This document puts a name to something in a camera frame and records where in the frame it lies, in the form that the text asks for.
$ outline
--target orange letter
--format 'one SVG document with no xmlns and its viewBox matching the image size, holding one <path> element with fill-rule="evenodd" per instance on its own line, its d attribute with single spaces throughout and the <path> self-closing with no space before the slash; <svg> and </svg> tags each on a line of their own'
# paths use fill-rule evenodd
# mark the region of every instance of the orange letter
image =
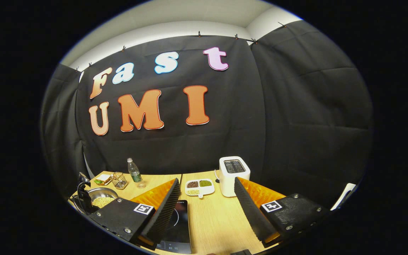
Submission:
<svg viewBox="0 0 408 255">
<path fill-rule="evenodd" d="M 207 92 L 207 87 L 204 86 L 189 86 L 183 89 L 183 92 L 188 95 L 188 125 L 201 125 L 209 122 L 209 116 L 205 114 L 204 109 L 204 93 Z"/>
<path fill-rule="evenodd" d="M 120 97 L 118 99 L 122 110 L 122 126 L 120 130 L 122 132 L 130 132 L 133 130 L 130 119 L 137 129 L 141 129 L 144 115 L 146 115 L 146 122 L 144 123 L 145 129 L 161 129 L 165 126 L 165 123 L 160 120 L 160 114 L 158 112 L 158 98 L 160 95 L 161 91 L 158 89 L 146 91 L 139 107 L 131 95 L 123 95 Z"/>
<path fill-rule="evenodd" d="M 105 83 L 107 82 L 107 74 L 111 74 L 112 71 L 113 69 L 111 67 L 108 67 L 105 71 L 94 76 L 94 86 L 92 87 L 92 93 L 89 97 L 90 99 L 97 97 L 102 92 L 100 85 L 105 85 Z"/>
<path fill-rule="evenodd" d="M 108 110 L 107 110 L 108 105 L 110 105 L 108 102 L 103 102 L 100 104 L 103 120 L 102 127 L 99 127 L 97 123 L 97 108 L 98 108 L 97 105 L 94 105 L 91 108 L 89 108 L 89 114 L 91 115 L 92 130 L 96 135 L 102 136 L 108 132 Z"/>
</svg>

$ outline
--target black curtain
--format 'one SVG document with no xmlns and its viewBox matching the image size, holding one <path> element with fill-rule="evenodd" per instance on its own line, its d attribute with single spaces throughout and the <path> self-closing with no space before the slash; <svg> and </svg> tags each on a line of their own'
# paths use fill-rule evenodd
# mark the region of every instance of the black curtain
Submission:
<svg viewBox="0 0 408 255">
<path fill-rule="evenodd" d="M 224 71 L 209 66 L 203 51 L 218 47 L 226 52 Z M 157 74 L 155 58 L 165 52 L 177 52 L 177 68 Z M 116 69 L 133 63 L 133 78 L 113 84 Z M 111 67 L 112 73 L 102 92 L 90 99 L 93 78 Z M 221 157 L 238 155 L 254 173 L 262 170 L 265 148 L 264 96 L 254 57 L 245 40 L 225 36 L 180 36 L 147 42 L 116 52 L 86 68 L 78 86 L 76 122 L 83 139 L 84 153 L 94 174 L 127 170 L 127 158 L 133 158 L 141 174 L 173 174 L 211 171 L 219 168 Z M 205 113 L 210 121 L 190 126 L 188 97 L 183 89 L 206 86 Z M 130 94 L 139 105 L 144 93 L 159 89 L 162 129 L 134 129 L 122 132 L 120 96 Z M 96 135 L 90 123 L 89 107 L 108 102 L 109 130 Z M 102 124 L 102 111 L 97 111 Z"/>
<path fill-rule="evenodd" d="M 330 208 L 358 184 L 372 143 L 372 104 L 357 68 L 305 21 L 261 37 L 251 50 L 264 92 L 261 183 Z"/>
<path fill-rule="evenodd" d="M 64 198 L 76 190 L 78 173 L 87 174 L 75 116 L 80 75 L 65 65 L 57 66 L 45 92 L 40 116 L 44 158 L 53 182 Z"/>
<path fill-rule="evenodd" d="M 216 71 L 203 51 L 226 52 Z M 177 68 L 154 71 L 155 58 L 177 52 Z M 128 82 L 113 84 L 116 69 L 134 63 Z M 93 99 L 93 78 L 112 73 Z M 45 156 L 60 190 L 69 196 L 83 153 L 94 175 L 127 172 L 133 158 L 141 174 L 171 174 L 218 169 L 219 158 L 238 155 L 250 179 L 285 195 L 301 193 L 330 208 L 347 183 L 357 184 L 371 147 L 372 106 L 357 68 L 329 38 L 305 21 L 278 28 L 248 46 L 225 36 L 180 36 L 147 42 L 110 55 L 80 72 L 56 70 L 45 95 L 42 135 Z M 210 121 L 189 126 L 183 89 L 208 88 Z M 122 132 L 118 98 L 131 94 L 139 105 L 144 93 L 160 89 L 162 129 Z M 109 130 L 92 131 L 89 107 L 108 102 Z M 97 111 L 102 124 L 102 113 Z"/>
</svg>

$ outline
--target green label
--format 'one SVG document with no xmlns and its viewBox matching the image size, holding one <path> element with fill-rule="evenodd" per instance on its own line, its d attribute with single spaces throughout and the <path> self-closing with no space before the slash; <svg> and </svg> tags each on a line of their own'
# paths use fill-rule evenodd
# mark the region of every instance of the green label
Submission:
<svg viewBox="0 0 408 255">
<path fill-rule="evenodd" d="M 140 182 L 142 180 L 140 174 L 130 174 L 130 175 L 134 182 Z"/>
</svg>

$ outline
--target sandwich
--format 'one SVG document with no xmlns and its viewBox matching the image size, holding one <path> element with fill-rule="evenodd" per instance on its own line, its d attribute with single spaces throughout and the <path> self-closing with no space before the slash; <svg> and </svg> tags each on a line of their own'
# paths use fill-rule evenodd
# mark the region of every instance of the sandwich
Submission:
<svg viewBox="0 0 408 255">
<path fill-rule="evenodd" d="M 101 174 L 99 177 L 95 178 L 94 182 L 97 185 L 107 185 L 111 181 L 111 176 L 109 174 Z"/>
</svg>

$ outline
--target wire basket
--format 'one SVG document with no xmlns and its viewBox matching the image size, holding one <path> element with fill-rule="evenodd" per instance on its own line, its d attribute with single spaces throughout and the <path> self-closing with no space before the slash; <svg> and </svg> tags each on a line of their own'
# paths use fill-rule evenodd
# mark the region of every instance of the wire basket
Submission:
<svg viewBox="0 0 408 255">
<path fill-rule="evenodd" d="M 128 184 L 128 181 L 125 179 L 125 176 L 121 172 L 113 173 L 112 183 L 116 189 L 123 190 Z"/>
</svg>

